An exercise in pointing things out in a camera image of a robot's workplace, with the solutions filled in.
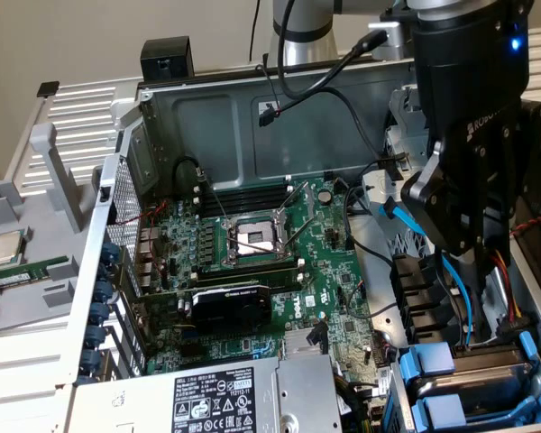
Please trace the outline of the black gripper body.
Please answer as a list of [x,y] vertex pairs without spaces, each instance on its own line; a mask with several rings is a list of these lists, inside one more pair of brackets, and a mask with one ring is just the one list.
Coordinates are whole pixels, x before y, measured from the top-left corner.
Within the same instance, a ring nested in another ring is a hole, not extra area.
[[436,144],[411,189],[470,189],[480,174],[473,149],[493,152],[488,175],[514,186],[519,180],[504,126],[518,118],[528,83],[527,18],[453,17],[418,20],[412,29],[417,88]]

